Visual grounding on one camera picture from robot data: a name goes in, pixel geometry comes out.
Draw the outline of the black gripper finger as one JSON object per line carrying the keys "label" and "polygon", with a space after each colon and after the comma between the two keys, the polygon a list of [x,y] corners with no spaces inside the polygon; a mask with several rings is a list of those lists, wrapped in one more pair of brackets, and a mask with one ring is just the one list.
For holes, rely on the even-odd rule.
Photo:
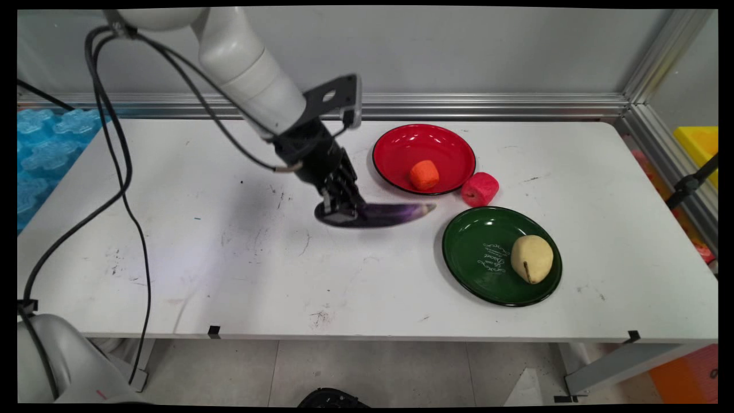
{"label": "black gripper finger", "polygon": [[352,223],[352,192],[344,182],[325,182],[320,189],[322,202],[317,205],[317,219],[325,224]]}
{"label": "black gripper finger", "polygon": [[339,212],[341,214],[364,214],[366,202],[357,186],[357,173],[351,163],[339,165],[341,195]]}

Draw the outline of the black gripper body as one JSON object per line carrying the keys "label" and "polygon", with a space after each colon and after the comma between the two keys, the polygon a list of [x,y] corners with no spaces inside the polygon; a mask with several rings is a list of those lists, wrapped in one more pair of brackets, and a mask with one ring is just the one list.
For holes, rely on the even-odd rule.
{"label": "black gripper body", "polygon": [[331,196],[352,189],[352,166],[344,148],[319,119],[309,121],[273,141],[275,153],[288,166],[300,165],[295,175]]}

